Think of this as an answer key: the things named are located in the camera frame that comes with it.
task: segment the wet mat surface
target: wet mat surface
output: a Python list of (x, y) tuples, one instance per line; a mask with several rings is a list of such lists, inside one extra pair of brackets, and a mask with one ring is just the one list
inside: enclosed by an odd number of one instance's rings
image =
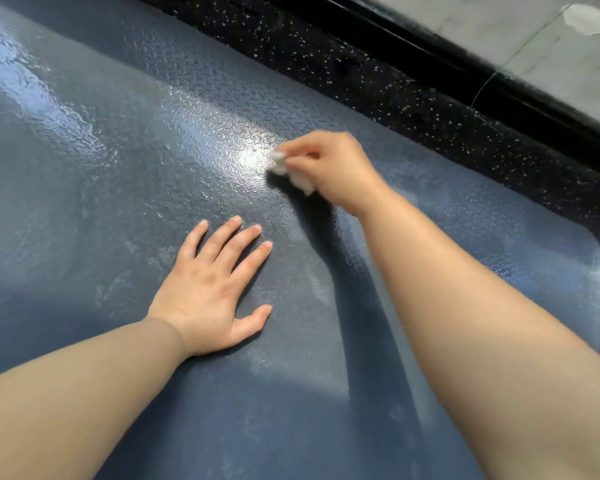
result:
[(275, 244), (239, 309), (274, 305), (262, 336), (181, 367), (101, 478), (479, 477), (357, 222), (265, 177), (265, 151), (313, 128), (351, 131), (394, 188), (598, 346), (600, 247), (582, 227), (132, 0), (9, 3), (0, 372), (142, 318), (203, 217), (240, 214)]

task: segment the black speckled floor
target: black speckled floor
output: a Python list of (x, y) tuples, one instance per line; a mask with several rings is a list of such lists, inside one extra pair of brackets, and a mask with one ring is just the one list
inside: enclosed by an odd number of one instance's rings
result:
[(600, 174), (263, 0), (143, 0), (244, 55), (586, 227)]

